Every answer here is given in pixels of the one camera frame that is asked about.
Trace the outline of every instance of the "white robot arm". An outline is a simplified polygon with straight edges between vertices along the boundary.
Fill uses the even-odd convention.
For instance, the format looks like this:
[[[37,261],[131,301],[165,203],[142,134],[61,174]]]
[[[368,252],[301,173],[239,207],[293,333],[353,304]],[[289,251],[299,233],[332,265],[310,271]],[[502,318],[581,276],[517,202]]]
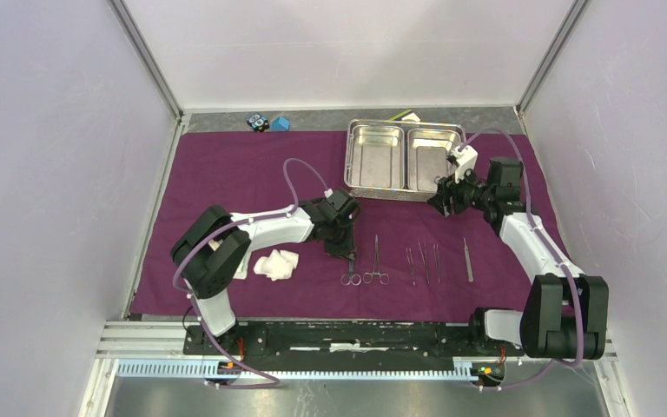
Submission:
[[[301,202],[297,208],[263,213],[229,214],[212,206],[174,245],[171,256],[180,267],[193,248],[218,233],[182,270],[199,313],[218,336],[236,323],[227,287],[233,277],[246,276],[252,252],[282,243],[324,241],[331,256],[353,258],[353,223],[359,212],[359,203],[344,189],[328,190],[325,198]]]
[[[568,280],[573,279],[580,293],[584,357],[602,356],[607,284],[601,277],[586,276],[562,253],[540,217],[527,212],[527,204],[520,201],[523,163],[493,158],[487,179],[480,180],[474,172],[477,152],[471,146],[453,149],[447,159],[452,174],[439,180],[437,194],[428,203],[444,216],[468,208],[483,211],[494,232],[517,256],[532,285],[525,311],[478,308],[470,320],[475,333],[518,345],[531,357],[572,357],[577,351],[576,320],[563,309],[571,304]]]

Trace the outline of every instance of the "white wall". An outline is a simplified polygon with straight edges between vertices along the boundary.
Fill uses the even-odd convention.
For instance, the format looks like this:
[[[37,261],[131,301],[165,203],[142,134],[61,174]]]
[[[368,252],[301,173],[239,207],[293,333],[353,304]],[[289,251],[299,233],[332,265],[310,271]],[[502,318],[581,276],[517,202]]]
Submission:
[[[76,415],[172,122],[106,2],[0,1],[0,416]]]
[[[571,255],[610,284],[639,415],[667,415],[667,2],[591,2],[527,110]]]
[[[514,104],[571,0],[128,0],[181,106]]]

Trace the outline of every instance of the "metal tray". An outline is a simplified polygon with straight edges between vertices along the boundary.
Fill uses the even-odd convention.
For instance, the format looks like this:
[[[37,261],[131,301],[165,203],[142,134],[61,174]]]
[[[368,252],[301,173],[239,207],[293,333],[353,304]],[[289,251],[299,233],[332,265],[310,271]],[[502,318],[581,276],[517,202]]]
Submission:
[[[461,142],[457,130],[411,129],[407,132],[407,187],[427,200],[438,189],[439,178],[448,174],[446,160]]]
[[[345,182],[359,197],[391,199],[405,187],[405,131],[377,121],[349,124]]]
[[[447,174],[447,150],[463,139],[458,124],[354,119],[344,182],[355,197],[424,202],[436,190],[435,177]]]

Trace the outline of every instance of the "gray floor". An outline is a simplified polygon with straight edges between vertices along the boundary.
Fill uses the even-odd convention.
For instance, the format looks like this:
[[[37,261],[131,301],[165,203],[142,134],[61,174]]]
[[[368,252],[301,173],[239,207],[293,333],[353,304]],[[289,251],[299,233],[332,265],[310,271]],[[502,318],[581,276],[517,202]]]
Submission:
[[[277,116],[285,116],[292,124],[291,130],[346,130],[352,119],[386,120],[402,109],[332,109],[299,111],[261,111],[272,122]],[[523,133],[512,107],[431,107],[412,108],[423,122],[457,123],[467,132],[497,124],[510,133]],[[252,111],[234,113],[196,113],[190,117],[188,132],[231,132],[249,130],[247,119]]]
[[[544,366],[508,364],[521,381]],[[199,380],[118,378],[107,416],[607,416],[594,366],[555,366],[521,388],[482,393],[457,381],[284,381],[283,387],[216,391]]]

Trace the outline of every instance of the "maroon fabric mat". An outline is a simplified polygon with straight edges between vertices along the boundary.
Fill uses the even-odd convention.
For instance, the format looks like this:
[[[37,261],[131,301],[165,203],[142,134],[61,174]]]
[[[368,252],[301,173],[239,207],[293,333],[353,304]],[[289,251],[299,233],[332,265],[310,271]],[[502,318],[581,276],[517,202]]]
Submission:
[[[545,179],[525,136],[516,135],[531,180],[532,200],[545,228],[559,246],[556,217]],[[169,252],[177,239],[208,206],[229,212],[255,213],[284,207],[292,197],[282,163],[297,157],[316,167],[329,187],[344,185],[346,132],[191,133],[180,140],[167,190],[149,241],[132,313],[183,314],[189,303],[173,289],[175,265]],[[485,176],[492,156],[513,156],[501,136],[484,135],[473,144],[479,152],[477,171]],[[320,182],[300,164],[290,176],[301,200],[322,196]],[[372,270],[374,235],[380,237],[381,269],[389,285],[377,282],[342,286],[347,262],[326,255],[322,242],[286,244],[300,254],[293,277],[272,282],[250,271],[245,281],[229,287],[240,317],[371,318],[405,321],[467,321],[476,307],[523,309],[530,284],[512,253],[476,210],[445,219],[424,202],[360,199],[362,214],[355,226],[356,272]],[[474,282],[466,278],[464,240],[469,244]],[[431,284],[426,285],[416,239],[428,245]],[[441,283],[433,262],[439,244]],[[417,283],[406,261],[413,251]],[[252,264],[271,248],[256,251]]]

